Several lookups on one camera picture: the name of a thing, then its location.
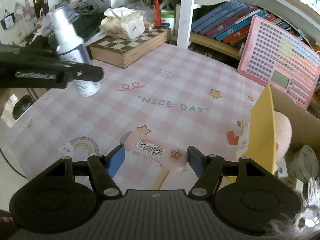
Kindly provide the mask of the yellow cardboard box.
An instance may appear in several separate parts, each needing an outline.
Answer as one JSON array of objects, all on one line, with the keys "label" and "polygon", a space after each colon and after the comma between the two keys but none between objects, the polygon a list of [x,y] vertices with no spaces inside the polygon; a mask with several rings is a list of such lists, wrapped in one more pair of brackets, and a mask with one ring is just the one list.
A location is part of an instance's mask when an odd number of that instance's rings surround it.
[{"label": "yellow cardboard box", "polygon": [[316,156],[297,161],[295,170],[318,176],[319,119],[280,90],[266,86],[240,128],[236,160],[249,157],[268,172],[287,177],[293,155],[308,145]]}]

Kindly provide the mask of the pink handheld fan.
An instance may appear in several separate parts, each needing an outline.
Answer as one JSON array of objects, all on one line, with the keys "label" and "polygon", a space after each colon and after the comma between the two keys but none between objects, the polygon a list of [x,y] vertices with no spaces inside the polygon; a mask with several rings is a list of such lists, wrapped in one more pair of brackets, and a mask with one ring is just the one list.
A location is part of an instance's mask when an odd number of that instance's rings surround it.
[{"label": "pink handheld fan", "polygon": [[185,150],[140,132],[125,133],[120,144],[127,152],[166,170],[183,172],[188,162]]}]

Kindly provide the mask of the pile of dark clothes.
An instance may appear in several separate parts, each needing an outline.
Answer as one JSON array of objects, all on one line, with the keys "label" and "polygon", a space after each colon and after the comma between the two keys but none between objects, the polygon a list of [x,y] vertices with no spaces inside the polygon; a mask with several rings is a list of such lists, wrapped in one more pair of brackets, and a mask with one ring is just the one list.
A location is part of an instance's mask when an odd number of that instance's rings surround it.
[{"label": "pile of dark clothes", "polygon": [[105,18],[104,12],[110,7],[110,4],[105,0],[88,0],[85,3],[82,0],[77,0],[54,5],[42,19],[41,27],[36,31],[36,34],[44,38],[52,35],[54,23],[51,15],[54,11],[62,9],[77,35],[86,42],[99,33],[100,22]]}]

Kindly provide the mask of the red pen toy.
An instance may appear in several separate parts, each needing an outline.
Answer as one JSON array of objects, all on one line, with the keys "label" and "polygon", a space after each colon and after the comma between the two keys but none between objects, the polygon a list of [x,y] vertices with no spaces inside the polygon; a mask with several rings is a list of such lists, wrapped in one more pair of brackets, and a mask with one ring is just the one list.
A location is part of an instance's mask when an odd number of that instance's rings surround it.
[{"label": "red pen toy", "polygon": [[161,24],[161,9],[159,0],[153,0],[153,7],[155,10],[155,26],[160,27]]}]

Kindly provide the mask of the pink learning tablet board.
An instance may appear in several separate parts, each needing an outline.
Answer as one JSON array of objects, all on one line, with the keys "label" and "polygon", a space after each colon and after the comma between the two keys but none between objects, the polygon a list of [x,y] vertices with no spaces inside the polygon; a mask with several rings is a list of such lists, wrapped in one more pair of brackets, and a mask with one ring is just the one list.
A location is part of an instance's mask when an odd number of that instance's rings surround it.
[{"label": "pink learning tablet board", "polygon": [[319,78],[319,55],[284,29],[254,16],[238,72],[277,88],[306,109]]}]

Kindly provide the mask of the pink plush toy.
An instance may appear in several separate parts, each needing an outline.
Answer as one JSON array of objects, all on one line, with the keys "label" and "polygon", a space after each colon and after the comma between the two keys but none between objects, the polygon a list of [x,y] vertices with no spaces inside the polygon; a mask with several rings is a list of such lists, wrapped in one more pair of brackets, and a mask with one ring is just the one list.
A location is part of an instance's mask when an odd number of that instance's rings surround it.
[{"label": "pink plush toy", "polygon": [[276,166],[279,178],[287,177],[285,154],[289,150],[292,139],[292,126],[287,116],[274,112],[276,137]]}]

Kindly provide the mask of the pink checked tablecloth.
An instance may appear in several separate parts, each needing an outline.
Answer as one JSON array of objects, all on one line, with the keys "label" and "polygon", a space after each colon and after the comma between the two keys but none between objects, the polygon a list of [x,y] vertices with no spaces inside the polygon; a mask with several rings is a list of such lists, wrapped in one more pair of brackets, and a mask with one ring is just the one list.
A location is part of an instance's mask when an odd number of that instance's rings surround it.
[{"label": "pink checked tablecloth", "polygon": [[126,69],[93,64],[105,72],[94,95],[51,89],[13,124],[1,122],[2,192],[14,193],[67,150],[75,160],[107,154],[137,130],[233,160],[227,134],[238,133],[263,90],[226,64],[169,44]]}]

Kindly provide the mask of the white spray bottle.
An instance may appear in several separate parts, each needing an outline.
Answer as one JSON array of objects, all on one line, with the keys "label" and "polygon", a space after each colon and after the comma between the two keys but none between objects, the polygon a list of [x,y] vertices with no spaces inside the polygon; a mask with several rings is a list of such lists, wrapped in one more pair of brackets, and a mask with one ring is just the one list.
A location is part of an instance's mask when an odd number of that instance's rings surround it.
[{"label": "white spray bottle", "polygon": [[[56,9],[49,13],[49,17],[54,27],[58,57],[62,61],[69,63],[90,64],[91,60],[84,41],[77,35],[73,25],[68,21],[64,10],[62,8]],[[100,88],[99,82],[73,80],[72,83],[83,97],[92,96]]]}]

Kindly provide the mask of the white green tissue pack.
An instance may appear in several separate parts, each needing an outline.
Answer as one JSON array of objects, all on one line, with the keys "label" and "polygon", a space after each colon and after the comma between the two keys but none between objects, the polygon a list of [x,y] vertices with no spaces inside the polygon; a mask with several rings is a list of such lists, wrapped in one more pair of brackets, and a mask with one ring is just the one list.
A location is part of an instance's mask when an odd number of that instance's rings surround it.
[{"label": "white green tissue pack", "polygon": [[304,145],[295,153],[289,166],[290,175],[303,183],[311,178],[316,178],[319,172],[318,159],[314,150],[309,145]]}]

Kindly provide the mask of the white green jar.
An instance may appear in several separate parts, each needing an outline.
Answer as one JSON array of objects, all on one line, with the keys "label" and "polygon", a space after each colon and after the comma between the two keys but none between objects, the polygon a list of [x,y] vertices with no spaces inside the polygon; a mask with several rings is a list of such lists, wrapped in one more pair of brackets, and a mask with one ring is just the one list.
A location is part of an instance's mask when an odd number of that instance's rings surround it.
[{"label": "white green jar", "polygon": [[174,29],[176,11],[174,10],[161,10],[161,23],[163,27]]}]

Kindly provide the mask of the row of colourful books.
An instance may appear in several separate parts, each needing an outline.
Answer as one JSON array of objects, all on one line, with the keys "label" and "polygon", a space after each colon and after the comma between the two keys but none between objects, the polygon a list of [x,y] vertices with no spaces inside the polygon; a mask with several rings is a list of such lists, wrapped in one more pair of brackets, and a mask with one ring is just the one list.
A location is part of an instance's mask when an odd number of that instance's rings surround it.
[{"label": "row of colourful books", "polygon": [[247,39],[254,16],[264,18],[302,42],[308,43],[306,38],[283,18],[258,5],[250,5],[241,0],[230,0],[200,9],[194,16],[191,31],[235,46]]}]

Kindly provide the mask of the wooden chess box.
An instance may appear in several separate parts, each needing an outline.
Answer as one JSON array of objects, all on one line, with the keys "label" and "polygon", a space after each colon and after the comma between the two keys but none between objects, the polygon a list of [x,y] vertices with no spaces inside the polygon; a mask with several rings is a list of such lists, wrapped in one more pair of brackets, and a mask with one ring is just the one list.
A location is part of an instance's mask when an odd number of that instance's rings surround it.
[{"label": "wooden chess box", "polygon": [[89,47],[93,59],[126,68],[170,38],[170,29],[158,28],[147,30],[132,40],[106,36]]}]

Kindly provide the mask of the furry grey keychain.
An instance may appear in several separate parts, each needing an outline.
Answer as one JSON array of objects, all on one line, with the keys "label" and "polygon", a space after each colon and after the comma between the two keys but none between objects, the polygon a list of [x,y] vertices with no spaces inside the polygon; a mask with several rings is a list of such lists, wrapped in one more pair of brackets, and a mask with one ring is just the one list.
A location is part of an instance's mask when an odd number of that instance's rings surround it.
[{"label": "furry grey keychain", "polygon": [[303,206],[295,217],[286,214],[270,221],[267,235],[275,239],[319,239],[319,178],[308,182]]}]

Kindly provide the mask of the floral tissue pack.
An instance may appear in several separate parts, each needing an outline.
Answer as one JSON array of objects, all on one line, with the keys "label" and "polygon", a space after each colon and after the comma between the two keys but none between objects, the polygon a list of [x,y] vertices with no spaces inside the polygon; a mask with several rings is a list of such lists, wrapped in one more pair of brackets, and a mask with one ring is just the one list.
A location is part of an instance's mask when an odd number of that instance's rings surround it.
[{"label": "floral tissue pack", "polygon": [[126,7],[109,8],[104,16],[100,25],[107,36],[133,40],[145,31],[143,15],[139,11]]}]

